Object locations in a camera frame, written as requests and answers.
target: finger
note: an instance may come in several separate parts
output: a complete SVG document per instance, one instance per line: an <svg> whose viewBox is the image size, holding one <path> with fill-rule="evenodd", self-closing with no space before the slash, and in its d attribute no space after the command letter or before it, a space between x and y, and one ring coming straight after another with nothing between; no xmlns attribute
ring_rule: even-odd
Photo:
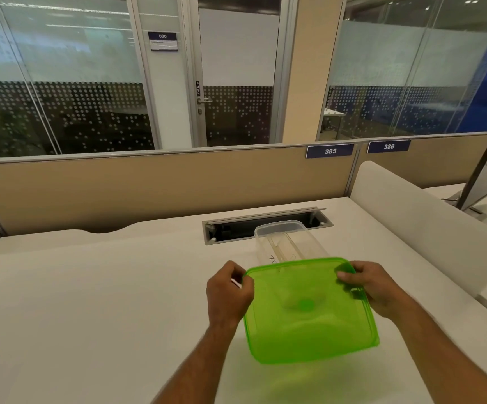
<svg viewBox="0 0 487 404"><path fill-rule="evenodd" d="M242 279L242 291L253 300L255 297L255 281L249 275Z"/></svg>
<svg viewBox="0 0 487 404"><path fill-rule="evenodd" d="M363 272L367 261L350 261L350 265L352 265L356 272Z"/></svg>
<svg viewBox="0 0 487 404"><path fill-rule="evenodd" d="M365 283L363 274L351 274L349 272L338 271L337 278L350 285L362 286Z"/></svg>
<svg viewBox="0 0 487 404"><path fill-rule="evenodd" d="M245 275L245 272L246 270L236 262L227 261L225 262L225 265L223 265L223 267L218 271L218 274L226 278L232 278L233 276L242 277Z"/></svg>

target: cubicle partition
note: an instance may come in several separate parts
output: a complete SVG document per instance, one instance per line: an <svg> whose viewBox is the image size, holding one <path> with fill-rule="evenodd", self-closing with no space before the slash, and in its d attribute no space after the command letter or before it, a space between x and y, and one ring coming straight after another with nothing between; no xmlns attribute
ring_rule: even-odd
<svg viewBox="0 0 487 404"><path fill-rule="evenodd" d="M307 145L261 145L0 159L0 234L106 232L139 221L345 196L373 160L420 186L468 180L487 134L414 137L409 150L307 159Z"/></svg>

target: person's left arm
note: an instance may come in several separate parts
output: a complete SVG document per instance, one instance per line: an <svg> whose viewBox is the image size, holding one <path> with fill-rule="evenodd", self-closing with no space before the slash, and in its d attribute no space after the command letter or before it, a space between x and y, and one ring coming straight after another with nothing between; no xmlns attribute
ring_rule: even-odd
<svg viewBox="0 0 487 404"><path fill-rule="evenodd" d="M193 352L153 400L153 404L212 404L228 346L253 301L254 283L240 265L228 261L208 281L210 325ZM242 284L236 286L231 279Z"/></svg>

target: beige column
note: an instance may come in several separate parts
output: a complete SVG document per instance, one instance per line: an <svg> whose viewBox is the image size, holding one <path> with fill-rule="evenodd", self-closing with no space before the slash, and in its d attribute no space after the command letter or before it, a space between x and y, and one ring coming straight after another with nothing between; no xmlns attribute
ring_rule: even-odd
<svg viewBox="0 0 487 404"><path fill-rule="evenodd" d="M343 0L299 0L283 143L316 140Z"/></svg>

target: glass door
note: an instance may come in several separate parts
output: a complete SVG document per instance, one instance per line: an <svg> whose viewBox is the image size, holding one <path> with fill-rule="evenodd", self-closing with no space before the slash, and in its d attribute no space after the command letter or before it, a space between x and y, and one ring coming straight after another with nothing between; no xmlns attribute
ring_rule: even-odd
<svg viewBox="0 0 487 404"><path fill-rule="evenodd" d="M200 145L272 142L272 111L279 108L276 62L279 70L282 61L278 44L285 34L282 0L191 5L191 15L198 17L192 29Z"/></svg>

